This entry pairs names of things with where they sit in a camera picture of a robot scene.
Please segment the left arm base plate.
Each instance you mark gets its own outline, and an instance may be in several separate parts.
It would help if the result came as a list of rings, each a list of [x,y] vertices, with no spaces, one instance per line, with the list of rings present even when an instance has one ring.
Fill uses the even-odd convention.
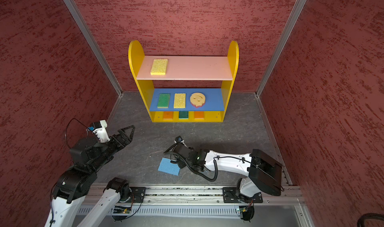
[[[146,187],[123,187],[120,190],[121,197],[118,203],[142,203],[146,190]]]

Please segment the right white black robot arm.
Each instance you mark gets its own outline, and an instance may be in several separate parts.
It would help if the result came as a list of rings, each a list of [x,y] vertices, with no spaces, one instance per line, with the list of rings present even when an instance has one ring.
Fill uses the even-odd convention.
[[[171,163],[187,168],[193,174],[209,182],[215,182],[219,172],[242,175],[235,190],[235,197],[246,202],[258,194],[265,193],[279,197],[283,192],[283,166],[260,149],[246,154],[227,154],[213,150],[194,150],[184,141],[175,142],[164,155],[171,157]]]

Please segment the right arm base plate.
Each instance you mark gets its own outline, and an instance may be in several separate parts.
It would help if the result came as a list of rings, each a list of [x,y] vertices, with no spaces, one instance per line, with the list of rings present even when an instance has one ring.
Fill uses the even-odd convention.
[[[225,204],[261,204],[263,198],[261,193],[256,193],[253,197],[246,197],[240,194],[237,188],[224,187],[223,189],[223,201]]]

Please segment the orange sponge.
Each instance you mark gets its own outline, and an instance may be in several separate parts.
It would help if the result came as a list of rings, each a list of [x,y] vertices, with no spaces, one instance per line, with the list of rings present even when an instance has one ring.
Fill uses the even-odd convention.
[[[194,112],[194,118],[195,119],[204,119],[205,113],[203,111],[195,111]]]

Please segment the bright green sponge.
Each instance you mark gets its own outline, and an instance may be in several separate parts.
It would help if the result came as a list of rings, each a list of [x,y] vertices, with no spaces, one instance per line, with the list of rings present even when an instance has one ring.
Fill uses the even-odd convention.
[[[158,109],[167,109],[169,108],[171,95],[169,93],[159,94],[157,108]]]

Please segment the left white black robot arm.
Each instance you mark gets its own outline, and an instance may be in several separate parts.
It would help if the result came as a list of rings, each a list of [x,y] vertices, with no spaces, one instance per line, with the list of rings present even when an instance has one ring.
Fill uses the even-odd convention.
[[[51,190],[50,213],[47,227],[70,227],[75,216],[97,179],[99,170],[111,162],[114,155],[128,146],[134,138],[135,126],[118,130],[108,136],[106,128],[99,124],[91,130],[93,136],[77,141],[70,148],[74,162],[58,179]],[[81,227],[97,227],[117,203],[134,203],[134,193],[129,182],[113,178],[108,182],[97,204],[79,224]]]

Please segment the light blue sponge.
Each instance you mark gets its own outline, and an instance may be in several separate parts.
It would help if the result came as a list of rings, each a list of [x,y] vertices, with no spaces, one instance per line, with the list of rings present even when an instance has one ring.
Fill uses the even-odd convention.
[[[171,163],[171,160],[168,158],[162,158],[159,168],[159,172],[170,174],[173,176],[178,176],[180,172],[180,168],[177,164]]]

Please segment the yellow sponge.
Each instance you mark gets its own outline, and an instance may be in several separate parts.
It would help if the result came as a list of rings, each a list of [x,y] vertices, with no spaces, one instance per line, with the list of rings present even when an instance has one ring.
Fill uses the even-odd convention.
[[[186,94],[175,93],[174,94],[174,109],[185,109],[186,108]]]
[[[151,67],[150,74],[151,75],[166,75],[167,72],[167,66],[168,66],[168,59],[154,59],[153,64]]]

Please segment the dark green sponge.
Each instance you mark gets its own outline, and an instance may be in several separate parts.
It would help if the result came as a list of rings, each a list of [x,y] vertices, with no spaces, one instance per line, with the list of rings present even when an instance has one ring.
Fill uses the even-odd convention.
[[[188,111],[180,111],[179,112],[179,119],[189,119],[189,112]]]

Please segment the tan orange-backed sponge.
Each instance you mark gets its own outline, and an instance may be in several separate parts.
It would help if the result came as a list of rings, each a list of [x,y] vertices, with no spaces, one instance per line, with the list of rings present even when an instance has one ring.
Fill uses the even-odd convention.
[[[165,111],[163,114],[163,120],[173,120],[174,112],[173,111]]]

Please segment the round smiley face sponge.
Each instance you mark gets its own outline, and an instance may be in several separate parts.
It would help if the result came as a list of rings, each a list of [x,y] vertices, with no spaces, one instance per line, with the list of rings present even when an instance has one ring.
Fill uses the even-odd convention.
[[[195,92],[190,96],[190,103],[195,108],[203,107],[206,103],[206,96],[203,93]]]

